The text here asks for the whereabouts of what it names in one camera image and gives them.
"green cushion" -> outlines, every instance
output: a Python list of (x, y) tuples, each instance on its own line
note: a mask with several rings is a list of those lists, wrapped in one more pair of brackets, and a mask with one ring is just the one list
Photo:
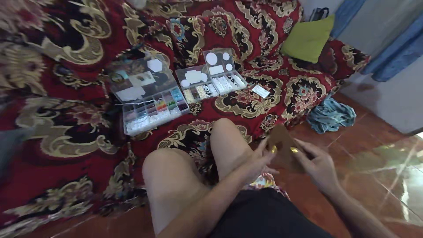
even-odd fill
[(335, 15), (314, 22), (299, 22), (282, 46), (282, 53), (304, 61), (317, 63), (320, 53), (329, 39)]

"fingernail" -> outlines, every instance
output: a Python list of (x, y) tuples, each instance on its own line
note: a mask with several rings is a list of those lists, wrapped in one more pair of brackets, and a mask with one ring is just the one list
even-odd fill
[(297, 154), (297, 153), (298, 153), (298, 149), (297, 149), (296, 147), (291, 147), (291, 151), (292, 151), (294, 154)]
[(272, 147), (272, 154), (275, 154), (277, 152), (277, 147), (274, 145), (273, 147)]

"terracotta tile floor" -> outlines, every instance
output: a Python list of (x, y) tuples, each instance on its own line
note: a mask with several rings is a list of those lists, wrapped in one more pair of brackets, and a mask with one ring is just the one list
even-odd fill
[[(402, 238), (423, 237), (423, 140), (402, 135), (342, 94), (334, 98), (355, 109), (354, 126), (319, 135), (305, 122), (293, 128), (291, 135), (328, 151), (346, 191), (393, 232)], [(277, 178), (288, 193), (293, 177)], [(293, 191), (292, 196), (299, 194), (305, 201), (302, 206), (307, 206), (308, 198), (300, 192)], [(40, 228), (26, 237), (154, 237), (147, 207), (117, 217), (83, 216), (69, 223)]]

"leg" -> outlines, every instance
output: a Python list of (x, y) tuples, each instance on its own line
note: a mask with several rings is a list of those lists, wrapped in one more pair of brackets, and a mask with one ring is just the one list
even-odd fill
[(154, 232), (159, 234), (184, 208), (209, 189), (201, 183), (194, 161), (179, 149), (158, 149), (143, 164)]
[(219, 119), (214, 123), (210, 135), (210, 146), (216, 161), (219, 180), (237, 168), (246, 155), (253, 152), (236, 125), (227, 118)]

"plastic compartment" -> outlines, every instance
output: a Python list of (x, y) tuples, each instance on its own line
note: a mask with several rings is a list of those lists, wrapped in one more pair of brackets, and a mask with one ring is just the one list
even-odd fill
[(107, 67), (110, 89), (123, 103), (125, 134), (136, 136), (189, 112), (188, 104), (164, 62), (160, 55), (156, 55), (125, 59)]
[(205, 98), (218, 96), (218, 93), (214, 93), (216, 92), (215, 86), (209, 77), (205, 64), (186, 69), (178, 69), (176, 70), (176, 76), (189, 104)]
[(245, 79), (235, 70), (231, 48), (203, 52), (209, 76), (220, 95), (247, 87)]
[(178, 87), (155, 94), (149, 99), (123, 105), (125, 134), (135, 136), (190, 111)]

